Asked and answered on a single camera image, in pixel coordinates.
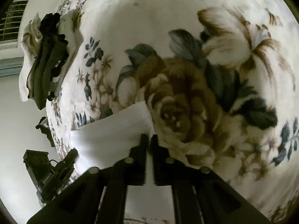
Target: bed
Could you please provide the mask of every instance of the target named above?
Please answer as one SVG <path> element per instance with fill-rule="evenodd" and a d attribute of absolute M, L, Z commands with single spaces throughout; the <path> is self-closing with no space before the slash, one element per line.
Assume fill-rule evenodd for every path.
<path fill-rule="evenodd" d="M 172 157 L 285 218 L 299 195 L 299 25 L 283 0 L 62 0 L 70 11 L 77 51 L 46 105 L 61 159 L 70 131 L 145 101 Z"/>

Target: window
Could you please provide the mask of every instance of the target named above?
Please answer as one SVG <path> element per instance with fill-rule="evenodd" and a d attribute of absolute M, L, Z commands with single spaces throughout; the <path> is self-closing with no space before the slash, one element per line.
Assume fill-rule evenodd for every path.
<path fill-rule="evenodd" d="M 14 0 L 6 16 L 0 20 L 0 43 L 14 43 L 18 40 L 19 28 L 28 0 Z"/>

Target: floral bedspread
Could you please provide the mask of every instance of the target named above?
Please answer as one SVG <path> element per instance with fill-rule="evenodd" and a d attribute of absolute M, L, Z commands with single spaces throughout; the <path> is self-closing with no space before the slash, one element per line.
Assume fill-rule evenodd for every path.
<path fill-rule="evenodd" d="M 174 158 L 211 167 L 271 222 L 286 216 L 299 195 L 299 25 L 283 0 L 63 0 L 69 10 L 78 51 L 47 102 L 61 158 L 71 130 L 144 100 Z"/>

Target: white wall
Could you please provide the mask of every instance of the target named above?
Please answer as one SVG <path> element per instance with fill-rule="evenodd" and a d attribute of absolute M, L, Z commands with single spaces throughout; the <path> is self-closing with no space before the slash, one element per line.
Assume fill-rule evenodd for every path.
<path fill-rule="evenodd" d="M 59 160 L 46 135 L 35 129 L 45 111 L 34 101 L 21 102 L 18 76 L 0 78 L 0 199 L 18 224 L 26 223 L 40 205 L 23 163 L 27 149 L 49 152 Z"/>
<path fill-rule="evenodd" d="M 20 26 L 18 47 L 13 49 L 0 50 L 0 60 L 7 58 L 23 57 L 24 53 L 20 46 L 22 31 L 28 25 L 29 21 L 32 20 L 32 18 L 36 15 L 36 13 L 39 14 L 39 17 L 41 19 L 43 19 L 43 17 L 47 13 L 54 13 L 59 2 L 60 0 L 29 0 L 25 8 Z"/>

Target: white sheet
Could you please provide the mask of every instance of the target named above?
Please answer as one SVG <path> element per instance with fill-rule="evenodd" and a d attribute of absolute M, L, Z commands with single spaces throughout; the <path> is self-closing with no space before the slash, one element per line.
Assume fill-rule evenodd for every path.
<path fill-rule="evenodd" d="M 66 51 L 68 52 L 68 59 L 65 64 L 61 67 L 61 72 L 59 75 L 59 81 L 55 89 L 55 96 L 58 96 L 61 84 L 64 80 L 64 77 L 68 71 L 68 68 L 72 62 L 73 56 L 75 54 L 77 45 L 76 45 L 76 37 L 74 33 L 74 24 L 72 21 L 72 11 L 68 12 L 61 16 L 60 21 L 58 23 L 58 33 L 64 34 L 65 39 L 68 41 L 68 45 L 66 47 Z"/>
<path fill-rule="evenodd" d="M 140 135 L 154 133 L 152 119 L 145 102 L 138 102 L 103 120 L 71 131 L 71 147 L 78 150 L 75 167 L 79 174 L 90 167 L 110 167 L 127 157 L 130 149 L 139 145 Z M 144 186 L 129 186 L 125 218 L 142 217 L 169 220 L 174 223 L 170 186 L 155 186 L 152 159 L 147 157 L 147 175 Z"/>

